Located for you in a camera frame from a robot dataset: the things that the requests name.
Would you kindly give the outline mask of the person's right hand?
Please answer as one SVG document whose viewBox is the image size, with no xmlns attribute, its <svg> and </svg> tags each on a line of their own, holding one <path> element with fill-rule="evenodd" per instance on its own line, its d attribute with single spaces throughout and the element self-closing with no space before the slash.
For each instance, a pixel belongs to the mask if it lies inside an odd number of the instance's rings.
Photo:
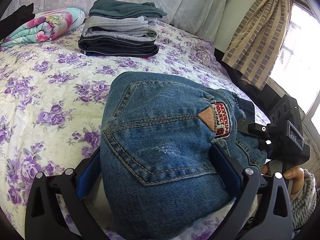
<svg viewBox="0 0 320 240">
<path fill-rule="evenodd" d="M 287 180 L 292 181 L 291 195 L 298 193 L 304 185 L 304 170 L 299 166 L 289 168 L 283 173 L 283 176 Z"/>
</svg>

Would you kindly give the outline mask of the grey knitted sleeve forearm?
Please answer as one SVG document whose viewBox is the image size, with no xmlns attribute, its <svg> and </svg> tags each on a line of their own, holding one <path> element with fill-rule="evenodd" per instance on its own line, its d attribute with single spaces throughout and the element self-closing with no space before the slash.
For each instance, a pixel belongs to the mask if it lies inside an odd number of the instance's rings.
<svg viewBox="0 0 320 240">
<path fill-rule="evenodd" d="M 304 184 L 302 188 L 291 196 L 293 230 L 302 228 L 316 209 L 319 189 L 316 188 L 315 176 L 304 169 Z"/>
</svg>

